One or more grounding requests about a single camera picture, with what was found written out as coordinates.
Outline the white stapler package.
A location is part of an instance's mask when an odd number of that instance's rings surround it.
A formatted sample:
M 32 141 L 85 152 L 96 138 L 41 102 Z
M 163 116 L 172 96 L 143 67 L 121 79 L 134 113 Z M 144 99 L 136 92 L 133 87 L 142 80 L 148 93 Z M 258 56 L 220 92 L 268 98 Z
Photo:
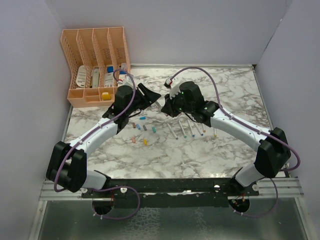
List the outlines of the white stapler package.
M 91 87 L 98 88 L 99 87 L 99 80 L 100 80 L 100 69 L 99 69 L 99 67 L 95 67 L 92 70 L 92 74 L 91 74 Z

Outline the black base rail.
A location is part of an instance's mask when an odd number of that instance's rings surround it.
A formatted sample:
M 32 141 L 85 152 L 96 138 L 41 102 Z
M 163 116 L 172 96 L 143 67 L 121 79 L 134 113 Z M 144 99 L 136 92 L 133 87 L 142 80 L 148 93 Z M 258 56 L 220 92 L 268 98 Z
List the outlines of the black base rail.
M 238 185 L 231 178 L 110 178 L 103 192 L 88 190 L 84 199 L 113 200 L 115 208 L 179 208 L 229 206 L 228 198 L 258 196 L 253 185 Z

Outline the yellow cap marker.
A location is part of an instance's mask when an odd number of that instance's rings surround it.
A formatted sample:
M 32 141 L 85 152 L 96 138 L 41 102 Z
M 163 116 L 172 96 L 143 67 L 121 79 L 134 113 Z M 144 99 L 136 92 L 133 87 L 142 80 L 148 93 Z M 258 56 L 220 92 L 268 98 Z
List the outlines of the yellow cap marker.
M 215 138 L 217 137 L 217 129 L 216 128 L 213 128 L 213 135 Z

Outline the blue white box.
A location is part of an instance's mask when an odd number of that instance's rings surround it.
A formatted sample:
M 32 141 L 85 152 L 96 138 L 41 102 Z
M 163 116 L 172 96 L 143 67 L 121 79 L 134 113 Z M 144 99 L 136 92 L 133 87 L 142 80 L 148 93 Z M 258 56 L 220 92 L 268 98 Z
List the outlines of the blue white box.
M 103 78 L 103 86 L 105 88 L 114 86 L 114 77 L 113 77 L 114 68 L 112 65 L 109 65 L 105 68 L 105 74 Z

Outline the yellow tape measure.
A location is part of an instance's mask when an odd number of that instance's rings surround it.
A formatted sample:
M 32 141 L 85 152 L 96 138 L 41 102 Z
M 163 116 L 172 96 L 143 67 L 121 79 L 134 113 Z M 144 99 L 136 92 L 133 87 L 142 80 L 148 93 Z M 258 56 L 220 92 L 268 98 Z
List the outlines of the yellow tape measure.
M 110 101 L 112 99 L 112 96 L 111 96 L 111 94 L 109 92 L 103 92 L 101 94 L 101 99 L 103 101 Z

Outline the light blue marker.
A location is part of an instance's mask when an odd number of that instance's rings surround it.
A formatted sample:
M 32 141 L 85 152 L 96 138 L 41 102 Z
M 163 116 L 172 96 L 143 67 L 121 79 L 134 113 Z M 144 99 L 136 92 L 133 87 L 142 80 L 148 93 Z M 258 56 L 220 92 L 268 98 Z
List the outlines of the light blue marker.
M 192 127 L 192 124 L 191 124 L 190 120 L 187 120 L 187 123 L 188 123 L 188 126 L 190 128 L 191 136 L 194 138 L 196 135 L 194 133 L 194 130 L 193 130 L 193 127 Z

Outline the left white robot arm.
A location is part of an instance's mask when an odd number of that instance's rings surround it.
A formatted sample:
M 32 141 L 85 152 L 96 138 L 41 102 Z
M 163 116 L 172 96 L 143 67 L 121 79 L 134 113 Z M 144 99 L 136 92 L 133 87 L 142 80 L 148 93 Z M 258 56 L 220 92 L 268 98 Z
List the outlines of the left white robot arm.
M 88 170 L 88 157 L 105 141 L 117 135 L 129 122 L 131 114 L 145 110 L 161 95 L 142 83 L 136 88 L 118 87 L 113 104 L 99 122 L 82 136 L 65 143 L 59 141 L 53 147 L 46 178 L 72 193 L 80 189 L 93 189 L 97 196 L 106 197 L 111 190 L 108 176 L 96 170 Z

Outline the grey cap marker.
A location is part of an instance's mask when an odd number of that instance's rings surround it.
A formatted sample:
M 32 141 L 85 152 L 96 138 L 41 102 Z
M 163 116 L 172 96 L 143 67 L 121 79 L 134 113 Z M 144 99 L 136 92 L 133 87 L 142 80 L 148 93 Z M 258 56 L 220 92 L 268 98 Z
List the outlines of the grey cap marker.
M 170 130 L 171 134 L 173 135 L 173 137 L 176 140 L 178 140 L 179 138 L 178 138 L 177 134 L 175 133 L 175 131 L 173 130 L 173 128 L 171 127 L 171 125 L 168 122 L 166 122 L 166 125 L 167 125 L 168 129 Z

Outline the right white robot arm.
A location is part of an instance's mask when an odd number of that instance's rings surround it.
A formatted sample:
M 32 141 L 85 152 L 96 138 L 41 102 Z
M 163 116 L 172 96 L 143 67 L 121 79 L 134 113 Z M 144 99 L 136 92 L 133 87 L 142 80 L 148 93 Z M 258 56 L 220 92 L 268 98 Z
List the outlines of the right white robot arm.
M 218 103 L 205 100 L 197 84 L 179 83 L 164 97 L 161 112 L 176 117 L 181 113 L 191 115 L 197 123 L 222 130 L 256 152 L 253 163 L 238 170 L 231 178 L 229 189 L 240 196 L 248 186 L 262 178 L 274 178 L 291 157 L 284 131 L 278 127 L 270 131 L 224 112 Z

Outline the aluminium frame rail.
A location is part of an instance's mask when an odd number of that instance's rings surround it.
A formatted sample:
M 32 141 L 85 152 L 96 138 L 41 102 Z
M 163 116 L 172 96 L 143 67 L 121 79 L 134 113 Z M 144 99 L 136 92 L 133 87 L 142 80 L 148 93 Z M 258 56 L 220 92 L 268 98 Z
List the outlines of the aluminium frame rail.
M 300 198 L 304 196 L 300 181 L 298 178 L 285 178 L 277 177 L 273 180 L 263 179 L 258 181 L 254 187 L 255 190 L 248 190 L 244 197 L 246 199 L 254 198 Z M 92 193 L 88 193 L 86 190 L 79 190 L 72 193 L 68 190 L 63 192 L 55 192 L 53 189 L 53 183 L 45 180 L 40 192 L 40 201 L 76 201 L 84 199 L 98 199 L 101 197 L 94 196 Z

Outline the peach plastic file organizer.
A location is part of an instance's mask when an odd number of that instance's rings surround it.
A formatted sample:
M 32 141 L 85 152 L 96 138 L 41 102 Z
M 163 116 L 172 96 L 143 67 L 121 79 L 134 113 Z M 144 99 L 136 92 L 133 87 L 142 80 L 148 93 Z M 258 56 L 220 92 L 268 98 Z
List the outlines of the peach plastic file organizer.
M 67 94 L 70 104 L 74 108 L 110 106 L 119 82 L 113 79 L 113 87 L 103 86 L 106 67 L 111 65 L 114 71 L 120 69 L 121 63 L 127 63 L 131 70 L 124 27 L 64 29 L 60 42 L 71 74 Z M 76 89 L 76 76 L 82 65 L 86 69 L 86 84 Z M 95 67 L 99 67 L 98 88 L 91 87 Z M 103 92 L 110 93 L 111 100 L 102 100 Z

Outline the teal cap marker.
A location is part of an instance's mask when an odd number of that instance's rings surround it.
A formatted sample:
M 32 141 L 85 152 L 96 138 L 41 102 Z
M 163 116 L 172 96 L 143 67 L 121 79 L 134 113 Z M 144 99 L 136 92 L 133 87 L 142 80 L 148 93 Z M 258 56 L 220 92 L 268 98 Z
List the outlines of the teal cap marker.
M 186 138 L 187 138 L 187 135 L 186 135 L 185 129 L 184 129 L 184 127 L 183 127 L 183 125 L 182 125 L 182 123 L 181 123 L 180 120 L 178 120 L 178 124 L 179 124 L 179 126 L 180 126 L 180 128 L 181 128 L 181 132 L 182 132 L 182 134 L 183 134 L 183 137 L 186 139 Z

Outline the white red box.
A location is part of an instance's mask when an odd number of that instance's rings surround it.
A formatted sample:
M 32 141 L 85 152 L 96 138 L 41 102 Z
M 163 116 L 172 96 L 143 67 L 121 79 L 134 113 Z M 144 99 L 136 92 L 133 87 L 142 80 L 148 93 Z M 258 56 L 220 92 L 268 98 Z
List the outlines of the white red box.
M 128 68 L 128 65 L 126 62 L 123 62 L 119 65 L 119 68 L 121 71 L 119 72 L 120 75 L 125 75 L 126 73 L 130 73 L 130 69 Z

